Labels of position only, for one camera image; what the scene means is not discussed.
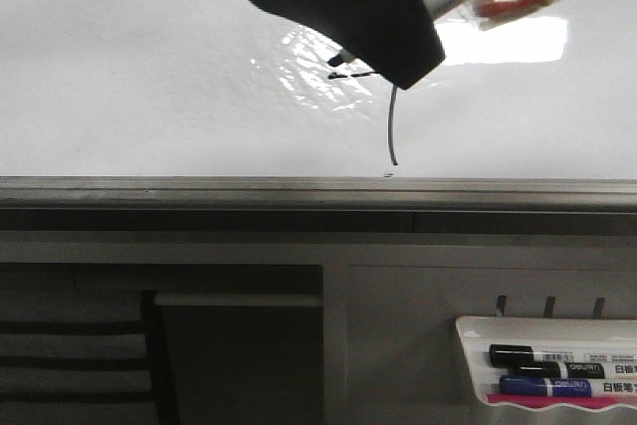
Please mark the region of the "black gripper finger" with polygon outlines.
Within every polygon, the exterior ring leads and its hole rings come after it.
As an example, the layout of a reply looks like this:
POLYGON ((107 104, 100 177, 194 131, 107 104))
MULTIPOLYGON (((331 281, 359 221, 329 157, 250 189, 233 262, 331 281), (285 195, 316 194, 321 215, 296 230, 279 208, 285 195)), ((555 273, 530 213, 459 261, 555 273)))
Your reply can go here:
POLYGON ((422 0, 249 0, 310 27, 407 90, 445 58, 422 0))

